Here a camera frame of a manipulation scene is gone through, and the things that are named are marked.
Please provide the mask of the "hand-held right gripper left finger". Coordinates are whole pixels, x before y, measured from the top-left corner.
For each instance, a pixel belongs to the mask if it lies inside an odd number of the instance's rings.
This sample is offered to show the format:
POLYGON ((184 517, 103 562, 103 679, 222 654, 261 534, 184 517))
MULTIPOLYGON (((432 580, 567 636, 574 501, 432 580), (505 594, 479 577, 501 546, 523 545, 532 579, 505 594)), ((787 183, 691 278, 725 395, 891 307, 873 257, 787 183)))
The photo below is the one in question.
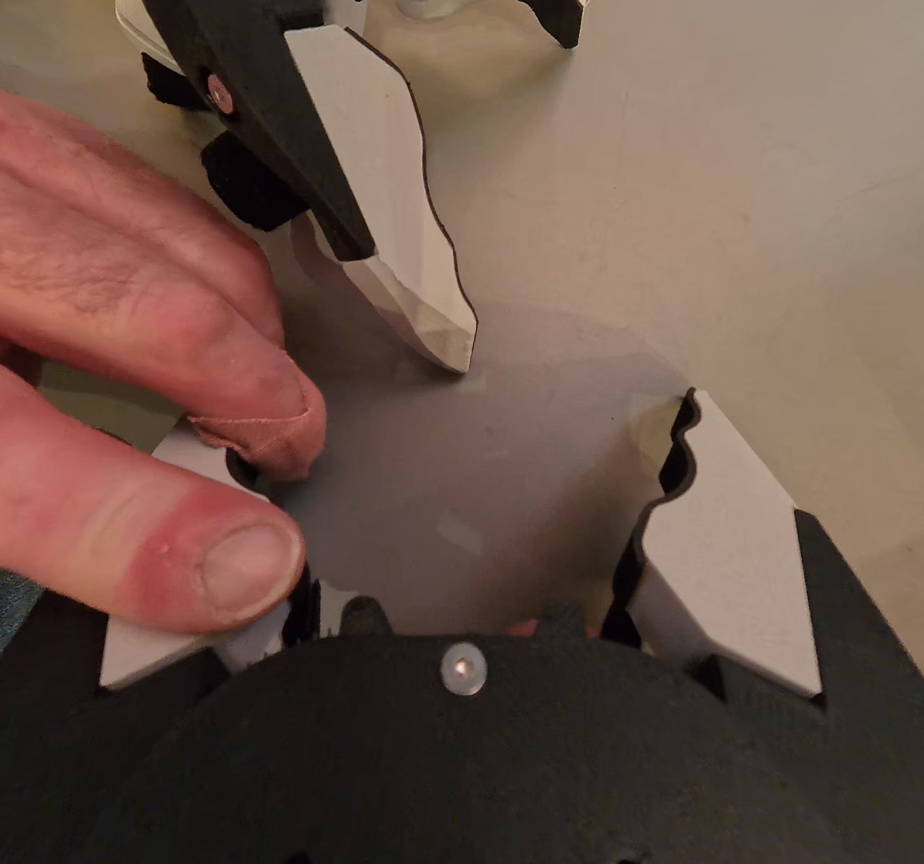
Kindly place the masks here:
MULTIPOLYGON (((181 419, 168 432, 154 450, 154 458, 260 499, 273 499, 269 479, 235 451, 208 445, 187 419, 181 419)), ((103 688, 124 688, 202 650, 213 650, 228 673, 241 673, 283 650, 283 627, 291 610, 291 601, 284 601, 269 615, 246 627, 201 636, 138 627, 111 617, 103 645, 99 684, 103 688)))

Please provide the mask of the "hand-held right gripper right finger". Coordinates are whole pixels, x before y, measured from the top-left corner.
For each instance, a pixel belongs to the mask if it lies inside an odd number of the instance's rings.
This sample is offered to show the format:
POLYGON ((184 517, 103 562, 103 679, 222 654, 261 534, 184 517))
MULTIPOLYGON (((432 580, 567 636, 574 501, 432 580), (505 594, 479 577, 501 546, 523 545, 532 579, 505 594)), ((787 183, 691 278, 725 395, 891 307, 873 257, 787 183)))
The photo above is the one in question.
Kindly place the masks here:
POLYGON ((822 692, 795 504, 708 394, 691 388, 617 563, 602 637, 690 669, 722 656, 822 692))

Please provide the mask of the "person's left hand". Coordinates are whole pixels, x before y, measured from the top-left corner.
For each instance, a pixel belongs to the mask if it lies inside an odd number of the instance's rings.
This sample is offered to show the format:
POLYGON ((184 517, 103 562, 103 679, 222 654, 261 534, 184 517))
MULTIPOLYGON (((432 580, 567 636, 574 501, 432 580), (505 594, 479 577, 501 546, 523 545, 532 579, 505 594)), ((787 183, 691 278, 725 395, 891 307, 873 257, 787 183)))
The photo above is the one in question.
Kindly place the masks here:
POLYGON ((2 568, 143 627, 265 616, 305 566, 296 523, 57 410, 48 358, 170 400, 264 475, 307 477, 326 408, 283 348, 260 247, 96 128, 1 94, 2 568))

